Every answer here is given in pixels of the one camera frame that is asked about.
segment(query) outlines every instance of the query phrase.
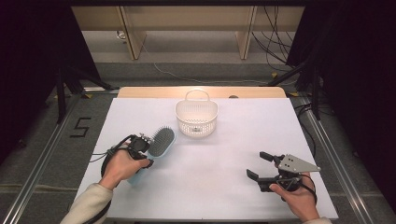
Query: white tabletop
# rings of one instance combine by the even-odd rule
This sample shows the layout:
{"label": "white tabletop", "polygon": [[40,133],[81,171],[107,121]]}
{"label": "white tabletop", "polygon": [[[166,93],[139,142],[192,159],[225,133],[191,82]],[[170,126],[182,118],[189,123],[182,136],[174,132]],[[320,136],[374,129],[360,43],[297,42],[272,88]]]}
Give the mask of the white tabletop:
{"label": "white tabletop", "polygon": [[[273,192],[260,192],[246,169],[278,175],[259,157],[292,154],[315,164],[290,100],[212,99],[219,105],[216,130],[193,139],[178,130],[175,105],[183,99],[114,99],[94,153],[129,134],[152,136],[166,125],[177,133],[167,154],[143,173],[136,186],[122,181],[108,217],[152,221],[277,221],[296,219]],[[100,179],[103,160],[89,164],[78,195]],[[312,173],[321,216],[337,219],[320,173]]]}

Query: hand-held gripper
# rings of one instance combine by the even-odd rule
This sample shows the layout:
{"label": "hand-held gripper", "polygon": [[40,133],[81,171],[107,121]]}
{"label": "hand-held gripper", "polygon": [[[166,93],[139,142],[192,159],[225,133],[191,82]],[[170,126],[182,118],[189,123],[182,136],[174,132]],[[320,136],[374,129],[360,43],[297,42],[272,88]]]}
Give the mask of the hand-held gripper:
{"label": "hand-held gripper", "polygon": [[267,161],[273,161],[279,172],[279,175],[276,175],[275,177],[259,177],[259,175],[247,169],[247,177],[256,181],[259,184],[261,192],[272,192],[270,189],[271,184],[278,184],[283,189],[288,191],[295,191],[299,187],[303,187],[311,191],[316,199],[314,189],[310,189],[303,184],[304,175],[302,175],[301,173],[318,172],[320,171],[320,167],[307,161],[303,161],[290,154],[282,156],[272,156],[262,151],[260,152],[260,157]]}
{"label": "hand-held gripper", "polygon": [[[124,143],[126,143],[128,140],[130,141],[130,143],[128,145],[125,145]],[[136,161],[143,160],[147,158],[147,156],[143,153],[145,153],[149,149],[151,142],[152,140],[149,137],[143,135],[142,133],[140,134],[140,136],[131,134],[125,137],[117,145],[115,145],[106,152],[106,158],[102,164],[101,175],[103,176],[108,162],[111,160],[112,156],[118,150],[120,149],[127,150],[129,155]],[[149,168],[152,165],[152,163],[154,163],[154,160],[150,160],[149,165],[144,168]]]}

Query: human hand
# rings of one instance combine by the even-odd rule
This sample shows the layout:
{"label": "human hand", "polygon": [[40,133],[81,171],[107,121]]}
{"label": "human hand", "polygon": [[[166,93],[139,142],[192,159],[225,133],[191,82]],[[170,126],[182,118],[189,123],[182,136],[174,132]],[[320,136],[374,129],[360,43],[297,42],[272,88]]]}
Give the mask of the human hand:
{"label": "human hand", "polygon": [[128,179],[140,168],[147,167],[149,160],[135,161],[126,150],[118,150],[108,162],[99,184],[113,190],[121,180]]}
{"label": "human hand", "polygon": [[[314,183],[308,177],[310,174],[302,173],[302,175],[303,184],[310,189],[314,189]],[[291,212],[294,213],[294,215],[296,215],[302,222],[319,218],[314,195],[307,189],[298,188],[297,190],[290,192],[281,188],[278,184],[272,184],[270,189],[286,201]]]}

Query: white basket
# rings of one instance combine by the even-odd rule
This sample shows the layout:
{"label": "white basket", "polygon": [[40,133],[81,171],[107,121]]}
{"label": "white basket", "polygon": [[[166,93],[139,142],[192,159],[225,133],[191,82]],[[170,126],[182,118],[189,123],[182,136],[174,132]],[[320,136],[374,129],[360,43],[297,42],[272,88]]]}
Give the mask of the white basket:
{"label": "white basket", "polygon": [[[204,92],[206,100],[189,100],[192,91]],[[187,136],[194,138],[206,137],[216,128],[218,105],[210,101],[209,94],[201,89],[193,89],[186,93],[184,101],[176,104],[176,115],[179,129]]]}

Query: beige sleeve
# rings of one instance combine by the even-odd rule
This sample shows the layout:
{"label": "beige sleeve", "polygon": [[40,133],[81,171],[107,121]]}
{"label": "beige sleeve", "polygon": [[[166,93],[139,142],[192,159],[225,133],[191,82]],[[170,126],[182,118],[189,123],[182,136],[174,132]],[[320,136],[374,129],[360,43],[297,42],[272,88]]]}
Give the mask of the beige sleeve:
{"label": "beige sleeve", "polygon": [[[91,184],[73,202],[69,213],[64,217],[61,224],[83,223],[96,216],[102,211],[113,198],[113,191],[99,184]],[[102,223],[106,214],[96,223]]]}
{"label": "beige sleeve", "polygon": [[310,221],[306,221],[303,224],[331,224],[332,222],[326,218],[326,217],[321,217],[315,220],[310,220]]}

